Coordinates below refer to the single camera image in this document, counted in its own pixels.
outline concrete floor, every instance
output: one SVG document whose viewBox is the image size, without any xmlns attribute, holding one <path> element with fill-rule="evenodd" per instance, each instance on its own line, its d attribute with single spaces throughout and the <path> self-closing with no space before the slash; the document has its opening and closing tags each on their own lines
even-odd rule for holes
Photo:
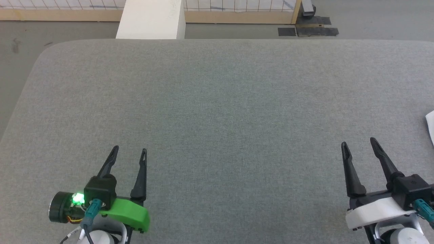
<svg viewBox="0 0 434 244">
<path fill-rule="evenodd" d="M 337 37 L 434 41 L 432 0 L 312 0 Z M 115 38 L 119 23 L 0 22 L 0 138 L 33 63 L 47 47 L 69 40 Z M 297 39 L 279 37 L 277 25 L 188 24 L 186 39 Z"/>
</svg>

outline wooden board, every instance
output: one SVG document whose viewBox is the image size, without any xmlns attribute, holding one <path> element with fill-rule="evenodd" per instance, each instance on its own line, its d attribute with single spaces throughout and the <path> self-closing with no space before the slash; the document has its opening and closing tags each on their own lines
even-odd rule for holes
<svg viewBox="0 0 434 244">
<path fill-rule="evenodd" d="M 0 20 L 120 21 L 122 10 L 0 10 Z M 293 12 L 185 12 L 187 23 L 292 24 Z"/>
</svg>

